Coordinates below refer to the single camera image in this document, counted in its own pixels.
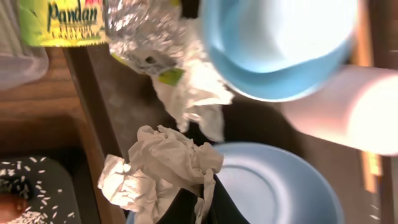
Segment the white tissue paper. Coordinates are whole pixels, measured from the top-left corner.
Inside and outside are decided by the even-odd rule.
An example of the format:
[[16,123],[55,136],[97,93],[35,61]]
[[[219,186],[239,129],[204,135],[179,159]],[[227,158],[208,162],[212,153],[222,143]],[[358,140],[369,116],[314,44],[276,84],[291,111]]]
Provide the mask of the white tissue paper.
[[98,187],[113,204],[136,212],[135,223],[156,223],[170,207],[180,188],[198,198],[194,211],[196,224],[208,214],[213,200],[215,180],[223,156],[205,143],[196,146],[191,139],[173,129],[150,126],[138,130],[136,142],[129,150],[130,165],[108,156]]
[[132,170],[124,159],[113,155],[106,157],[98,188],[112,204],[135,212],[136,224],[157,223],[180,190],[165,180]]
[[222,105],[230,105],[234,98],[218,74],[200,40],[197,19],[183,19],[186,27],[185,52],[179,59],[185,70],[177,86],[164,84],[152,76],[157,96],[167,112],[176,120],[178,129],[185,133],[189,122],[199,124],[202,133],[212,141],[224,141]]

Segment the wooden surface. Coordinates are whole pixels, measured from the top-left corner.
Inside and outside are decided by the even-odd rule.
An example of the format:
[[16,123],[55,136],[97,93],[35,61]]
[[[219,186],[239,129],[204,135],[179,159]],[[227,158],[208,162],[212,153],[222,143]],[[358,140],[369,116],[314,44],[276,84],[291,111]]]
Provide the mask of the wooden surface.
[[[359,1],[359,18],[356,30],[357,47],[353,54],[353,62],[364,67],[373,66],[373,50],[370,32],[370,22],[367,4]],[[364,186],[369,192],[376,193],[377,183],[373,175],[381,176],[381,157],[379,155],[362,152]]]
[[0,154],[82,147],[88,158],[102,223],[123,223],[120,209],[96,187],[104,155],[86,122],[62,49],[49,48],[49,71],[40,80],[0,91]]

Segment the plastic container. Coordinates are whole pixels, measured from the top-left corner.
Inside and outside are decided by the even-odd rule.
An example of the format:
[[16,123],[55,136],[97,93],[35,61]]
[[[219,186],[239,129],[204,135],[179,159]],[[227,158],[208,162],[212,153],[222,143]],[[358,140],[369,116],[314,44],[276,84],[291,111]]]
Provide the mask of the plastic container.
[[49,59],[44,48],[28,47],[21,42],[18,1],[0,1],[0,90],[41,78]]
[[332,187],[298,156],[248,142],[215,148],[224,154],[217,176],[250,224],[344,223]]
[[398,72],[350,65],[319,92],[282,104],[298,131],[345,146],[398,154]]

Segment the blue plate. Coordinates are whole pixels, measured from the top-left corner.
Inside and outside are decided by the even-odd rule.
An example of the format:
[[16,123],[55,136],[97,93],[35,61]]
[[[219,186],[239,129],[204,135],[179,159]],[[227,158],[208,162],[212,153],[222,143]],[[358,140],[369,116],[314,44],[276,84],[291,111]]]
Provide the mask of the blue plate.
[[250,224],[344,223],[332,187],[298,156],[256,143],[215,148],[224,154],[217,176]]
[[319,89],[341,66],[351,49],[347,41],[332,53],[293,67],[269,73],[254,73],[234,64],[223,50],[222,20],[236,1],[202,1],[203,41],[206,51],[229,86],[250,98],[281,102],[296,100]]

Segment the green packaging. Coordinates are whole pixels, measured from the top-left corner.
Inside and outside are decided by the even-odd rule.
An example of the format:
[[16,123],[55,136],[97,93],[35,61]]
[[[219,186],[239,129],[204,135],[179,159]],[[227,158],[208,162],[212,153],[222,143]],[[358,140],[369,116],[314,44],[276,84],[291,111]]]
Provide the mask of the green packaging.
[[22,40],[31,46],[106,42],[103,0],[20,0]]

